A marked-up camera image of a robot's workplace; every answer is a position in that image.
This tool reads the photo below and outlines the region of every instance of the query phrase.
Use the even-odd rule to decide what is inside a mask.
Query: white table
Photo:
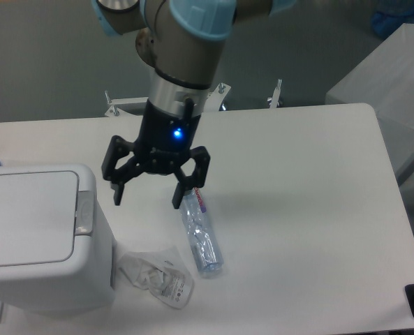
[[[87,164],[122,251],[175,245],[195,279],[183,310],[117,278],[112,306],[36,315],[9,306],[0,334],[342,334],[413,328],[404,286],[414,241],[376,115],[368,105],[212,112],[195,144],[212,155],[202,190],[225,258],[200,278],[174,177],[143,175],[115,207],[101,177],[110,137],[140,117],[0,124],[6,165]]]

